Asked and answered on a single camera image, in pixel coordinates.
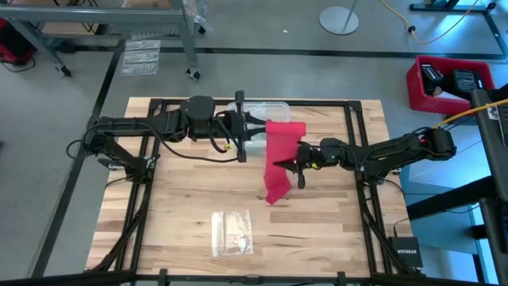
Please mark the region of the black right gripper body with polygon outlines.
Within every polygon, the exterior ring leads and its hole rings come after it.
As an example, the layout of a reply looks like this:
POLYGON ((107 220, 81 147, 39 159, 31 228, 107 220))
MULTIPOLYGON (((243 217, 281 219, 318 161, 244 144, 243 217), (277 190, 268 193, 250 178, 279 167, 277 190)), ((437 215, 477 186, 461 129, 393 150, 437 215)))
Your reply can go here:
POLYGON ((316 158, 319 154, 318 150, 311 144, 300 141, 298 143, 298 151, 296 157, 296 173, 298 177, 298 189, 306 186, 306 179, 303 171, 308 168, 316 168, 316 158))

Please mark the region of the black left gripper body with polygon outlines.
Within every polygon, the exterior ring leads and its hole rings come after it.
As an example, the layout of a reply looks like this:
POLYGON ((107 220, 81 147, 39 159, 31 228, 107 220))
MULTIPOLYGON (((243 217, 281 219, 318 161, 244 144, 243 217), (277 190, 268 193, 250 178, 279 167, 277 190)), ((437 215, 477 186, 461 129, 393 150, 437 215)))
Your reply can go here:
POLYGON ((222 122, 225 122, 225 129, 229 132, 229 137, 237 147, 237 157, 240 163, 247 161, 245 142, 247 141, 247 131, 244 115, 244 91, 235 92, 235 110, 227 110, 222 122))

